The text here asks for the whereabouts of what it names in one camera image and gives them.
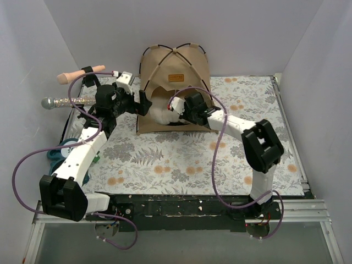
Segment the cream plush pillow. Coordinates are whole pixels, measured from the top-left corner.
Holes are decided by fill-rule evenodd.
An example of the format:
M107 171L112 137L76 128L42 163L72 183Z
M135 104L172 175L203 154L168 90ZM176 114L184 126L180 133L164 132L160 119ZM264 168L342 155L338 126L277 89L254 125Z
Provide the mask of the cream plush pillow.
M167 106L169 99L175 94L175 90L167 91L163 87L156 88L151 96L150 101L152 106L149 109L149 114L153 121L160 125L170 125L171 123L186 123L179 119L177 112L169 111Z

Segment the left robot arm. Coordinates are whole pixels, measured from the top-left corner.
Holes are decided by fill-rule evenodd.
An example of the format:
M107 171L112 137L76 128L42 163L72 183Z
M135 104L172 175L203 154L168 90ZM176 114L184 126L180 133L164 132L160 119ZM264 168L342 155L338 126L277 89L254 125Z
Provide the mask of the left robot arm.
M139 102L134 93L121 85L101 85L95 94L95 104L81 111L86 122L75 146L62 164L40 182L42 208L45 214L72 221L80 221L88 213L98 212L103 219L116 216L117 207L110 196L103 193L84 193L85 175L117 125L116 118L124 113L145 116L152 103L144 91L139 92Z

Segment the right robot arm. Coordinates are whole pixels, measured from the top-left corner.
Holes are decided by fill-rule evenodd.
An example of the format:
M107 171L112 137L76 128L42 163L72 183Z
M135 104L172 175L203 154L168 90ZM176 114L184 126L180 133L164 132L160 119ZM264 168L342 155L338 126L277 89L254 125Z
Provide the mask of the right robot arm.
M223 135L241 141L246 161L252 169L249 202L231 205L217 191L215 195L231 210L248 210L254 218L264 217L272 203L274 172L284 153L284 147L272 124L266 119L253 122L230 115L223 103L208 106L199 92L186 98L174 96L170 99L168 109L175 111L185 121L218 131L216 149L219 148Z

